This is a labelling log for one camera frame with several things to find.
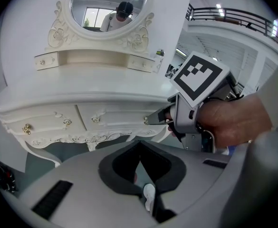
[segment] white vanity table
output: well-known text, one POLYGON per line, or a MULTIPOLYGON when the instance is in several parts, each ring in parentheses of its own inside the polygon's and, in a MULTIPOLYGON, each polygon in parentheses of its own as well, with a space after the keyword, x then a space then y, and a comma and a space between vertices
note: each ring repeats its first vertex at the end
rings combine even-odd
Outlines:
POLYGON ((129 135, 160 142, 167 128, 144 118, 177 93, 150 58, 148 25, 152 0, 123 28, 92 32, 72 16, 72 0, 57 2, 45 54, 35 57, 36 74, 0 93, 0 121, 29 153, 61 161, 43 150, 51 143, 98 143, 129 135))

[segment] black cap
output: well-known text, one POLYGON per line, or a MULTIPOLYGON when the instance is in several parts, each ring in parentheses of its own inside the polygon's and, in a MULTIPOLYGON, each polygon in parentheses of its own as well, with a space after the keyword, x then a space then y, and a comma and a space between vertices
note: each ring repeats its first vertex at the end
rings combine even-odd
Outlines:
POLYGON ((121 2, 117 11, 125 11, 127 14, 131 14, 134 10, 134 6, 129 2, 121 2))

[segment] drawer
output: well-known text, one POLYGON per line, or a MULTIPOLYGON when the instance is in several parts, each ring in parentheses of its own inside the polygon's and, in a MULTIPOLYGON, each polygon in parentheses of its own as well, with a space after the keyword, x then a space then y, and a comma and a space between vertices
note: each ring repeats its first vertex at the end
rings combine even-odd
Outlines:
POLYGON ((27 108, 0 114, 0 121, 9 133, 16 136, 32 136, 49 131, 61 131, 64 134, 82 133, 86 130, 75 105, 27 108), (23 131, 27 124, 30 134, 23 131))
POLYGON ((129 55, 127 68, 151 73, 153 65, 154 61, 152 60, 143 57, 129 55))
POLYGON ((88 131, 142 128, 144 117, 157 111, 165 104, 155 103, 110 103, 110 104, 79 104, 77 105, 88 131))
POLYGON ((58 52, 51 52, 34 57, 36 70, 58 67, 58 52))

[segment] black railing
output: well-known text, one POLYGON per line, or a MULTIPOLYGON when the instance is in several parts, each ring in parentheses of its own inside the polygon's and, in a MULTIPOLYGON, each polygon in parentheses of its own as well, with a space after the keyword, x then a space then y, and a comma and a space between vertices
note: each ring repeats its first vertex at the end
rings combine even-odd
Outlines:
POLYGON ((215 20, 220 22, 232 23, 235 25, 245 26, 248 29, 262 33, 278 43, 278 31, 276 36, 272 36, 273 21, 263 18, 257 14, 242 11, 239 9, 220 8, 223 13, 219 12, 219 8, 193 8, 189 4, 186 19, 190 20, 215 20))

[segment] hand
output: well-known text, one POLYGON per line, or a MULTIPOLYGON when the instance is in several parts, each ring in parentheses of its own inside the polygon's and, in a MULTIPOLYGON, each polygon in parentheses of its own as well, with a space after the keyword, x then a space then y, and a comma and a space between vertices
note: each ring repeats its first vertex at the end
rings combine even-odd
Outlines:
POLYGON ((217 148, 254 140, 272 127, 257 94, 233 102, 208 102, 199 110, 197 120, 205 130, 214 134, 217 148))

